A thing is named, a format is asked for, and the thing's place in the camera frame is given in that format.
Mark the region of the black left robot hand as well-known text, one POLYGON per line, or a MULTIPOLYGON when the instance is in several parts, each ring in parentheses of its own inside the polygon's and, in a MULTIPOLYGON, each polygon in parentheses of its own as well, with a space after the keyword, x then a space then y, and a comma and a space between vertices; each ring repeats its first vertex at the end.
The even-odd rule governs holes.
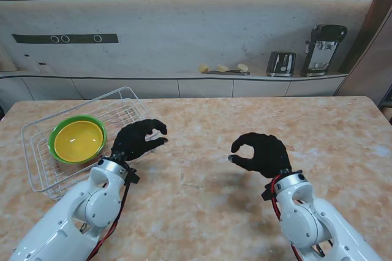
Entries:
POLYGON ((167 135, 166 125, 157 119, 145 119, 123 127, 114 140, 109 158, 117 163, 132 161, 168 142, 165 137, 147 141, 146 136, 152 135, 153 130, 167 135))

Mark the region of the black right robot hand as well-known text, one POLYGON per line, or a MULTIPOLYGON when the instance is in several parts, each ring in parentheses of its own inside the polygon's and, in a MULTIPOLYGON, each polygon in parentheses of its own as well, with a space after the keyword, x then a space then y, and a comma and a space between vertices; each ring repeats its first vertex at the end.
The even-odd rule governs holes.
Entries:
POLYGON ((232 143, 231 152, 228 157, 231 163, 250 172, 259 172, 265 178, 292 172, 285 145, 273 135, 255 132, 243 134, 232 143), (235 155, 243 145, 254 149, 251 159, 235 155))

